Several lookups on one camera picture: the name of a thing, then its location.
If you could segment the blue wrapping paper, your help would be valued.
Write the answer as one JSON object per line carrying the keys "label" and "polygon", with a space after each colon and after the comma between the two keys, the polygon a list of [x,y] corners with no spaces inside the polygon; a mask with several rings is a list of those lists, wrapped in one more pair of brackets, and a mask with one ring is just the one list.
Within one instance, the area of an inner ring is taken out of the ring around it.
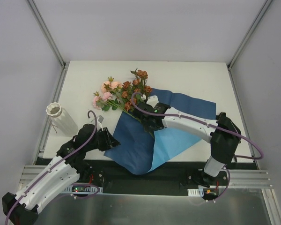
{"label": "blue wrapping paper", "polygon": [[[192,116],[209,120],[216,118],[214,102],[169,90],[153,89],[151,94],[156,95],[159,102]],[[156,169],[201,140],[195,135],[174,128],[155,131],[151,135],[130,115],[122,111],[119,111],[119,114],[107,122],[107,127],[111,128],[111,124],[115,123],[113,137],[120,145],[107,150],[104,156],[135,175]]]}

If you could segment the orange and pink flower bouquet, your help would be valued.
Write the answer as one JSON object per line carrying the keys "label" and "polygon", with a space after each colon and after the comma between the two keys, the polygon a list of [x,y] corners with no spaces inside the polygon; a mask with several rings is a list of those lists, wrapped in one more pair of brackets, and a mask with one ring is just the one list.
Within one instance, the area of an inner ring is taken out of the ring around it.
{"label": "orange and pink flower bouquet", "polygon": [[147,84],[147,71],[135,69],[134,71],[131,71],[131,73],[135,78],[132,81],[126,81],[122,84],[119,102],[123,112],[140,122],[134,115],[134,105],[144,103],[152,92],[152,88]]}

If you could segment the small pink flower stem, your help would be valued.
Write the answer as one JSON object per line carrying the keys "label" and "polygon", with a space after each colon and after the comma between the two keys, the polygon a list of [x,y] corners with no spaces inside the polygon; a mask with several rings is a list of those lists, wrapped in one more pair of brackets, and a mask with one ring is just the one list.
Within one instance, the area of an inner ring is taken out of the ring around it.
{"label": "small pink flower stem", "polygon": [[100,93],[96,91],[93,94],[94,98],[92,100],[92,105],[94,108],[102,110],[104,112],[110,109],[117,110],[118,108],[120,108],[120,102],[111,92],[105,92],[100,95]]}

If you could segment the peach peony flower stem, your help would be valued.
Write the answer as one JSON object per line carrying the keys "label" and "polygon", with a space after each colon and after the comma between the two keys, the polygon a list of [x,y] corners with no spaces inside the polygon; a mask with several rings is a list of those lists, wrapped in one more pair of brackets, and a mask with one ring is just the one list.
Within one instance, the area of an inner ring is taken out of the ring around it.
{"label": "peach peony flower stem", "polygon": [[112,76],[107,78],[107,81],[103,82],[101,85],[101,92],[103,94],[102,100],[106,102],[111,100],[115,92],[120,91],[122,88],[122,83],[115,81]]}

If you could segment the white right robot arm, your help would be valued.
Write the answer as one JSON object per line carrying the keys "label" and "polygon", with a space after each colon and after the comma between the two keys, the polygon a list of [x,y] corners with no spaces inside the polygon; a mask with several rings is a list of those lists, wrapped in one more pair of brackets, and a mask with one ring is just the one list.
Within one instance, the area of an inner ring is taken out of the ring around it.
{"label": "white right robot arm", "polygon": [[218,180],[221,169],[232,161],[241,138],[240,129],[222,112],[215,120],[191,116],[167,104],[151,106],[140,102],[133,110],[145,130],[153,132],[165,128],[175,128],[198,136],[210,144],[211,156],[202,171],[194,172],[193,182],[210,187]]}

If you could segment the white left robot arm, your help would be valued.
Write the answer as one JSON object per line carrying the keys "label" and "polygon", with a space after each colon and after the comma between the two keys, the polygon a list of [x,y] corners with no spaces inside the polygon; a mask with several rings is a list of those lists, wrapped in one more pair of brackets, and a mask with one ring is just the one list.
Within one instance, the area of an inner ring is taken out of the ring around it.
{"label": "white left robot arm", "polygon": [[8,192],[3,196],[5,224],[34,224],[44,208],[64,189],[89,179],[90,166],[84,160],[87,152],[107,151],[119,145],[108,128],[97,129],[93,124],[85,124],[29,184],[15,194]]}

